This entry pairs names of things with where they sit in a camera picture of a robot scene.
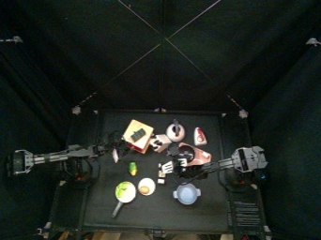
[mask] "kettle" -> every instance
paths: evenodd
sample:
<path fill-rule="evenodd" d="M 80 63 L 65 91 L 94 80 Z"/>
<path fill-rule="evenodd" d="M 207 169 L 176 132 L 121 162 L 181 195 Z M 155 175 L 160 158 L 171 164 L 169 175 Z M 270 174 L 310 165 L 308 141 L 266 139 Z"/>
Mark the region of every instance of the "kettle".
<path fill-rule="evenodd" d="M 165 135 L 173 142 L 181 141 L 185 136 L 185 130 L 175 119 L 172 120 L 172 124 L 167 127 Z"/>

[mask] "gray bowl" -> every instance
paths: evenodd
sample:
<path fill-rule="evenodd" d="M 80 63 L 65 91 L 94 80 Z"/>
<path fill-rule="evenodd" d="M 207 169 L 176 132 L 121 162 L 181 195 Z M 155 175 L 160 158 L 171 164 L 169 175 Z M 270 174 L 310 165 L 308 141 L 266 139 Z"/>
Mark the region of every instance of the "gray bowl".
<path fill-rule="evenodd" d="M 200 196 L 200 190 L 192 184 L 179 185 L 172 192 L 173 199 L 184 205 L 193 204 L 197 196 Z"/>

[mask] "plate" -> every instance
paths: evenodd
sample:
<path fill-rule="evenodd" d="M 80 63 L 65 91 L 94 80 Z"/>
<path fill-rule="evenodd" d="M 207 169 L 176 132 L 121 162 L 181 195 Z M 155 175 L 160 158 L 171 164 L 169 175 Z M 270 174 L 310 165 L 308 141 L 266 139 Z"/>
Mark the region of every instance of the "plate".
<path fill-rule="evenodd" d="M 149 189 L 148 193 L 142 193 L 140 191 L 140 187 L 147 187 Z M 152 181 L 151 178 L 142 178 L 137 184 L 137 190 L 138 192 L 144 195 L 144 196 L 148 196 L 152 194 L 152 192 L 155 191 L 155 183 Z"/>

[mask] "black backdrop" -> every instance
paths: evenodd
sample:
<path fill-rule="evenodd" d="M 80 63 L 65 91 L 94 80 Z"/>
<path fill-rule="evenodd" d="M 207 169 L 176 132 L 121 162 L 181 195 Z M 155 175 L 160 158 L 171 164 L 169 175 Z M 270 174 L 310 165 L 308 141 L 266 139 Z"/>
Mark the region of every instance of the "black backdrop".
<path fill-rule="evenodd" d="M 58 150 L 78 104 L 237 111 L 229 96 L 267 150 L 270 227 L 319 236 L 319 49 L 304 44 L 319 36 L 319 1 L 3 0 L 0 10 L 0 39 L 23 40 L 0 42 L 1 159 Z M 46 220 L 52 182 L 33 179 L 2 176 L 3 235 Z"/>

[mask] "box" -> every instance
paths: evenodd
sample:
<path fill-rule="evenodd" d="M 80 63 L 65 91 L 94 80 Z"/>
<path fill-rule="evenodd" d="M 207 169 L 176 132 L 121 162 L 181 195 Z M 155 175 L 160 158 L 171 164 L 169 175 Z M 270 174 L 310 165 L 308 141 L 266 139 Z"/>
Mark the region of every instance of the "box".
<path fill-rule="evenodd" d="M 141 138 L 138 138 L 138 140 L 134 141 L 130 136 L 140 129 L 144 130 L 145 135 Z M 152 127 L 149 127 L 148 125 L 132 119 L 126 127 L 125 133 L 122 135 L 129 148 L 141 154 L 145 153 L 147 148 L 149 146 L 149 138 L 151 138 L 152 131 L 153 131 Z"/>

